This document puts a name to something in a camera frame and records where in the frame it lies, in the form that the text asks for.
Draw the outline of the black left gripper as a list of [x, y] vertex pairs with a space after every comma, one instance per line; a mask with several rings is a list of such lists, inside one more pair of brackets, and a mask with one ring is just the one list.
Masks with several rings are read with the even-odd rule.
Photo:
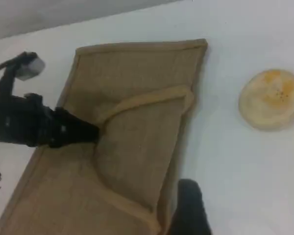
[[99, 128], [57, 107], [43, 105], [37, 94], [0, 97], [0, 142], [51, 148], [97, 142]]

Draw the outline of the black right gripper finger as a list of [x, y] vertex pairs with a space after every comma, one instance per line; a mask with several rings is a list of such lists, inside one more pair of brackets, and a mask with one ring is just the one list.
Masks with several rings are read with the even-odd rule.
[[168, 230], [169, 235], [210, 235], [211, 228], [198, 183], [180, 179], [177, 188], [177, 208]]

